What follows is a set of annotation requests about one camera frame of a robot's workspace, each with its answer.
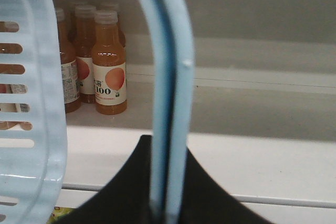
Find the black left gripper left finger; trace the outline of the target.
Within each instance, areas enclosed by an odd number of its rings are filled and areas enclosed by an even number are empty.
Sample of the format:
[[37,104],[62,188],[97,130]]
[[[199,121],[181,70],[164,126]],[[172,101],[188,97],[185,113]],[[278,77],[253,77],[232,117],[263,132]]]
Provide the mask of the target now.
[[152,136],[142,135],[117,174],[93,197],[56,223],[151,223]]

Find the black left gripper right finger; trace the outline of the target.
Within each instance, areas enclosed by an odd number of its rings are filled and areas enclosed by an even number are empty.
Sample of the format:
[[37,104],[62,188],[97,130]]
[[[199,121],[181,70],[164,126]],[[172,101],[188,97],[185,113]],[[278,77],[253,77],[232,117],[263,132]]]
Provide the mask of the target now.
[[179,223],[271,222],[221,188],[188,151]]

